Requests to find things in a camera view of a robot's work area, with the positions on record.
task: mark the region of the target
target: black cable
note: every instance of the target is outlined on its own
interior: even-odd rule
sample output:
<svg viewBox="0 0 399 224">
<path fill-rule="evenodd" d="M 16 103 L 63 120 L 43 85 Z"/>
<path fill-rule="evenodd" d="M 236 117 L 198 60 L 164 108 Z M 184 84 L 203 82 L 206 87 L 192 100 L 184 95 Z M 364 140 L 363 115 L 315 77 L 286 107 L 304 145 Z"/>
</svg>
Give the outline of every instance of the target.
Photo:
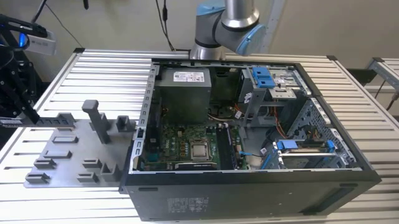
<svg viewBox="0 0 399 224">
<path fill-rule="evenodd" d="M 1 67 L 0 67 L 0 70 L 12 62 L 12 60 L 13 60 L 13 51 L 11 50 L 9 51 L 11 52 L 11 58 L 9 58 L 9 60 L 8 60 L 8 62 L 4 64 L 4 65 L 1 65 Z"/>
<path fill-rule="evenodd" d="M 382 89 L 382 87 L 384 86 L 384 84 L 386 84 L 386 80 L 382 82 L 382 84 L 380 84 L 380 88 L 379 88 L 379 90 L 376 91 L 376 94 L 375 94 L 375 97 L 374 97 L 374 98 L 376 98 L 376 96 L 379 95 L 379 93 L 380 93 L 380 89 Z"/>
<path fill-rule="evenodd" d="M 36 12 L 36 14 L 35 14 L 35 16 L 34 16 L 34 18 L 32 18 L 32 20 L 31 20 L 31 23 L 36 23 L 36 20 L 38 20 L 38 18 L 39 18 L 39 16 L 40 16 L 40 13 L 42 13 L 42 10 L 43 10 L 43 7 L 44 7 L 47 1 L 48 1 L 48 0 L 43 0 L 43 1 L 42 1 L 40 6 L 39 6 L 39 9 L 38 9 L 38 12 Z"/>
<path fill-rule="evenodd" d="M 160 18 L 160 23 L 162 23 L 162 31 L 163 31 L 163 34 L 164 34 L 164 36 L 166 36 L 166 38 L 167 38 L 167 41 L 168 41 L 168 45 L 170 45 L 171 51 L 174 51 L 175 48 L 174 48 L 174 46 L 172 46 L 172 43 L 171 43 L 171 41 L 170 41 L 170 37 L 168 37 L 167 32 L 166 32 L 164 27 L 163 27 L 163 22 L 162 22 L 162 11 L 160 11 L 160 5 L 159 5 L 159 3 L 158 3 L 158 0 L 155 0 L 155 3 L 156 3 L 156 9 L 158 9 L 158 16 L 159 16 L 159 18 Z"/>
<path fill-rule="evenodd" d="M 388 105 L 388 107 L 387 107 L 387 111 L 391 109 L 394 102 L 395 102 L 395 101 L 391 100 L 390 105 Z"/>
<path fill-rule="evenodd" d="M 82 46 L 80 42 L 78 41 L 76 37 L 72 35 L 72 33 L 70 32 L 70 30 L 68 30 L 68 29 L 67 29 L 67 27 L 64 26 L 64 24 L 63 24 L 62 20 L 59 19 L 59 17 L 58 17 L 58 15 L 56 15 L 56 13 L 52 11 L 52 9 L 51 9 L 51 7 L 48 6 L 48 4 L 47 4 L 47 3 L 46 3 L 46 6 L 48 7 L 48 9 L 50 9 L 51 13 L 55 15 L 55 17 L 56 17 L 56 19 L 58 19 L 59 23 L 62 24 L 62 27 L 66 29 L 66 31 L 70 33 L 70 35 L 71 35 L 71 36 L 72 36 L 72 38 L 75 39 L 75 41 L 76 41 L 76 43 L 79 44 L 79 46 L 83 48 L 83 46 Z"/>
</svg>

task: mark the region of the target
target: white wall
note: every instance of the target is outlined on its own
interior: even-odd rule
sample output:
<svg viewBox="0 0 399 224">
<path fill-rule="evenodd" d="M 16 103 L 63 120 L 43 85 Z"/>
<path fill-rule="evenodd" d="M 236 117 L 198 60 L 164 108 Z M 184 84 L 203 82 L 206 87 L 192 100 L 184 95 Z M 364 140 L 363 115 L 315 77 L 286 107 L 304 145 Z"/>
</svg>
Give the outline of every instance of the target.
<svg viewBox="0 0 399 224">
<path fill-rule="evenodd" d="M 399 58 L 399 0 L 286 0 L 272 54 L 335 55 L 347 68 Z"/>
<path fill-rule="evenodd" d="M 42 0 L 0 0 L 0 13 L 31 21 Z M 162 33 L 155 0 L 90 0 L 90 9 L 82 0 L 50 0 L 56 12 L 86 48 L 124 50 L 170 50 Z M 175 48 L 194 45 L 196 5 L 203 0 L 167 0 L 168 33 Z M 260 22 L 266 23 L 271 0 L 256 0 Z M 79 45 L 62 28 L 47 7 L 38 24 L 56 33 L 58 55 L 27 52 L 42 78 L 51 81 Z"/>
</svg>

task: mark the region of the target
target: orange wire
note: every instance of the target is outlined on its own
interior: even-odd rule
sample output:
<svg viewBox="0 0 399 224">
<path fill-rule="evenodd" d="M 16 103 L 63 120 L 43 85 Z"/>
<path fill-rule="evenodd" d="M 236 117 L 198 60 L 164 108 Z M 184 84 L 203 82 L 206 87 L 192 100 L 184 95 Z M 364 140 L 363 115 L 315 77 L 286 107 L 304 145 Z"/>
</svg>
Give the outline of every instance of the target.
<svg viewBox="0 0 399 224">
<path fill-rule="evenodd" d="M 286 133 L 283 131 L 283 128 L 282 128 L 282 125 L 280 125 L 280 122 L 279 122 L 279 119 L 278 119 L 276 108 L 275 108 L 275 127 L 276 127 L 278 132 L 280 133 L 280 135 L 286 139 L 287 136 L 286 136 Z"/>
</svg>

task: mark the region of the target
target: blue latch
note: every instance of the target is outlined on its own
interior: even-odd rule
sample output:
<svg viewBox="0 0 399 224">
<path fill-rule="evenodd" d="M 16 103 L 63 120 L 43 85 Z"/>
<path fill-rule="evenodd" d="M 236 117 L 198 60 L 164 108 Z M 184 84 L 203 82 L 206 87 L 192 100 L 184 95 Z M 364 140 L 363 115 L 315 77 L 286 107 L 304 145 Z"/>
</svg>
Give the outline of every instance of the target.
<svg viewBox="0 0 399 224">
<path fill-rule="evenodd" d="M 275 81 L 270 75 L 270 71 L 264 67 L 252 67 L 252 75 L 258 82 L 258 88 L 274 88 Z"/>
<path fill-rule="evenodd" d="M 334 153 L 335 151 L 335 144 L 331 140 L 327 140 L 327 148 L 328 148 L 328 152 Z"/>
<path fill-rule="evenodd" d="M 298 148 L 298 144 L 295 140 L 279 140 L 276 143 L 278 150 L 287 150 Z"/>
</svg>

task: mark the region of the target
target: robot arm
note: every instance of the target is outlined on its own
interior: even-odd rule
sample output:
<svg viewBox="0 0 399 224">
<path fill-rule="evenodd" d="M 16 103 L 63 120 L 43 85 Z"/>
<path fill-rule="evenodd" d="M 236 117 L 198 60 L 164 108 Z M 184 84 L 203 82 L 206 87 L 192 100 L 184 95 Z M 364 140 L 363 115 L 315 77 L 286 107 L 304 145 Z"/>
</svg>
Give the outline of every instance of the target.
<svg viewBox="0 0 399 224">
<path fill-rule="evenodd" d="M 212 0 L 198 6 L 191 59 L 224 59 L 223 47 L 248 56 L 262 45 L 266 26 L 259 24 L 254 0 Z"/>
</svg>

